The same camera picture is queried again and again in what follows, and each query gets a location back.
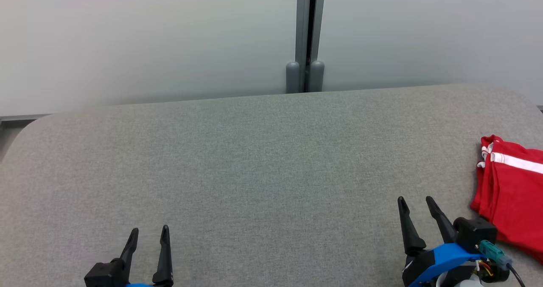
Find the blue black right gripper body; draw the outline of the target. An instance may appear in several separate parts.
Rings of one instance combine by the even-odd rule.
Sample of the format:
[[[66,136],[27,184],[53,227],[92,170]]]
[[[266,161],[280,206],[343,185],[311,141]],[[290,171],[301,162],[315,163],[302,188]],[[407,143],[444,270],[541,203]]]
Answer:
[[[479,253],[465,251],[456,242],[406,256],[402,270],[405,287],[463,287],[471,283],[505,282],[509,278],[509,260],[495,244],[481,242]]]

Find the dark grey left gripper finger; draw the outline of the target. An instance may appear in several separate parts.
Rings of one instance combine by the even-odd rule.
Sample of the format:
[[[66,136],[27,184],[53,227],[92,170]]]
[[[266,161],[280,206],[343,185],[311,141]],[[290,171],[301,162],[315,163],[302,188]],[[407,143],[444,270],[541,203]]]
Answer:
[[[152,283],[154,287],[172,287],[174,285],[174,275],[168,225],[164,225],[162,228],[160,246],[157,271],[153,274]]]
[[[132,265],[132,256],[134,252],[136,252],[137,242],[138,242],[138,228],[134,228],[132,229],[128,237],[128,240],[126,242],[126,245],[122,251],[122,254],[120,255],[120,260],[122,261],[121,277],[124,284],[130,284],[129,276],[130,276],[130,270],[131,270],[131,265]]]

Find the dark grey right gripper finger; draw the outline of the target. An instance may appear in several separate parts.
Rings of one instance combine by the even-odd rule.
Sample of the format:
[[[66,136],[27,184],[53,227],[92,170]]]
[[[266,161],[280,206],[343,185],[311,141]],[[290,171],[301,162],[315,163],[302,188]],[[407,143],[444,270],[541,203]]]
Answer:
[[[426,203],[432,218],[436,221],[441,237],[445,244],[452,244],[456,242],[457,231],[454,229],[453,224],[446,217],[444,212],[440,209],[433,197],[427,196]]]
[[[417,230],[410,218],[410,210],[404,197],[397,199],[399,208],[399,218],[402,232],[402,240],[405,254],[407,256],[417,256],[426,249],[426,242],[419,237]]]

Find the red and white basketball jersey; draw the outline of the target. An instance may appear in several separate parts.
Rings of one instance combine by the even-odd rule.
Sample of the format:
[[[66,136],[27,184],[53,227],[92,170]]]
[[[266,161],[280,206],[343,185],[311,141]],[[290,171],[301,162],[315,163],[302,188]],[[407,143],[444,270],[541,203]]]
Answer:
[[[497,239],[543,264],[543,150],[491,135],[481,138],[470,208],[497,228]]]

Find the grey fabric upholstered bench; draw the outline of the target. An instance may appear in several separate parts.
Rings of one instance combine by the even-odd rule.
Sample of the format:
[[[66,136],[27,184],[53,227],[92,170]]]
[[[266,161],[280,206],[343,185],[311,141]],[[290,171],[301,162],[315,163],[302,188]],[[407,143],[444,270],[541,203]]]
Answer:
[[[26,126],[0,163],[0,287],[85,287],[139,229],[150,283],[168,225],[176,287],[403,287],[397,198],[473,217],[480,138],[543,149],[543,113],[448,84],[95,107]]]

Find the grey partition base rail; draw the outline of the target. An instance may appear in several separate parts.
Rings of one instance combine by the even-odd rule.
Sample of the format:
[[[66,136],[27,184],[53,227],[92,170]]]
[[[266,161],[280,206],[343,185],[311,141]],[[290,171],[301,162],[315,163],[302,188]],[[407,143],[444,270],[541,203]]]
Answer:
[[[0,116],[0,127],[24,128],[29,123],[49,114]]]

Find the grey partition post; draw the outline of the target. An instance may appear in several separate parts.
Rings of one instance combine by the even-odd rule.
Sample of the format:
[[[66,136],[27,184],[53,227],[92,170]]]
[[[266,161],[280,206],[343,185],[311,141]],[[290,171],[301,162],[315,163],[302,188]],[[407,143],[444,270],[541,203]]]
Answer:
[[[295,60],[286,65],[286,93],[321,92],[325,65],[318,58],[325,0],[297,0]]]

